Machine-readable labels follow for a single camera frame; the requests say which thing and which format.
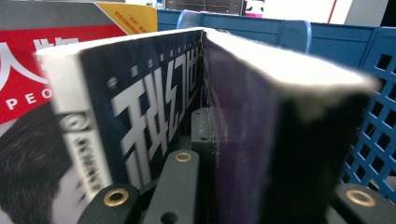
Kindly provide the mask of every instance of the screw hole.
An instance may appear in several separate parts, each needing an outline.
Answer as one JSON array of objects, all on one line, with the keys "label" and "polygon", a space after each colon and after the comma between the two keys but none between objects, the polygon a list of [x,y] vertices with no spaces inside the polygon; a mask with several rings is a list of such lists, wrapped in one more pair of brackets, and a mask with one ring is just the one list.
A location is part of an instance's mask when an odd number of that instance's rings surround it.
[{"label": "screw hole", "polygon": [[163,224],[175,224],[177,222],[177,215],[174,212],[167,212],[161,217]]},{"label": "screw hole", "polygon": [[104,203],[109,207],[114,207],[125,203],[128,197],[129,193],[125,189],[113,189],[105,195]]},{"label": "screw hole", "polygon": [[186,152],[180,152],[180,153],[177,153],[177,155],[176,155],[177,161],[190,161],[191,159],[192,159],[191,154],[186,153]]}]

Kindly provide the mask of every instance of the book cover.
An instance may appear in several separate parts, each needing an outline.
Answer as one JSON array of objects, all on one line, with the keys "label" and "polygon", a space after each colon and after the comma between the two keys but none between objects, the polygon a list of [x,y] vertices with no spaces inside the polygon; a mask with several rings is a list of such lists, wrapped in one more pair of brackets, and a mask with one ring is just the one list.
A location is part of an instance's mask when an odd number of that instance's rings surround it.
[{"label": "book cover", "polygon": [[54,113],[82,185],[146,186],[160,175],[200,90],[194,28],[40,50]]},{"label": "book cover", "polygon": [[76,223],[89,201],[56,131],[46,65],[34,53],[154,32],[156,16],[155,8],[122,3],[0,2],[0,223]]}]

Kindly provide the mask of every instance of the magazine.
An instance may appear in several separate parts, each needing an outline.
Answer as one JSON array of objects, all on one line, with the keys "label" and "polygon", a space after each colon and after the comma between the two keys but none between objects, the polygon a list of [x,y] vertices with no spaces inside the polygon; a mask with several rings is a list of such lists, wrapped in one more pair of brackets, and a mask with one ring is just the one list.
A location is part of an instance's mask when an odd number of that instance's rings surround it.
[{"label": "magazine", "polygon": [[56,131],[45,65],[34,53],[154,31],[152,7],[0,2],[0,223],[76,223],[91,198]]}]

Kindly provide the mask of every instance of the book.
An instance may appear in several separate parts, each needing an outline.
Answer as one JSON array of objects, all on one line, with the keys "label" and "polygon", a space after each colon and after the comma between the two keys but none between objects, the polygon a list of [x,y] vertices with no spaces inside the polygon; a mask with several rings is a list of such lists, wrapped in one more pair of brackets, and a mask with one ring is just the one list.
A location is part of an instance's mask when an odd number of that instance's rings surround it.
[{"label": "book", "polygon": [[76,223],[90,197],[57,136],[52,89],[34,53],[154,32],[157,13],[123,3],[1,1],[0,21],[0,223]]},{"label": "book", "polygon": [[200,90],[200,28],[40,50],[53,111],[93,197],[159,176]]},{"label": "book", "polygon": [[203,35],[219,223],[321,223],[373,77],[235,35]]},{"label": "book", "polygon": [[142,188],[160,176],[189,110],[200,106],[194,101],[205,97],[220,223],[320,222],[376,88],[357,71],[207,28],[37,55],[48,66],[51,105],[86,189]]}]

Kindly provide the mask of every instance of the white wall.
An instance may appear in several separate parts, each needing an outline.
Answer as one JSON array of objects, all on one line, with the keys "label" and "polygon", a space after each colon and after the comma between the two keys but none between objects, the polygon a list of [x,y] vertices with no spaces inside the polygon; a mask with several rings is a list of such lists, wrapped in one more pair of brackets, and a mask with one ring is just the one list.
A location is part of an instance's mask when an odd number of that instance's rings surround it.
[{"label": "white wall", "polygon": [[388,0],[338,0],[330,23],[379,26]]},{"label": "white wall", "polygon": [[334,0],[265,0],[263,17],[327,22]]}]

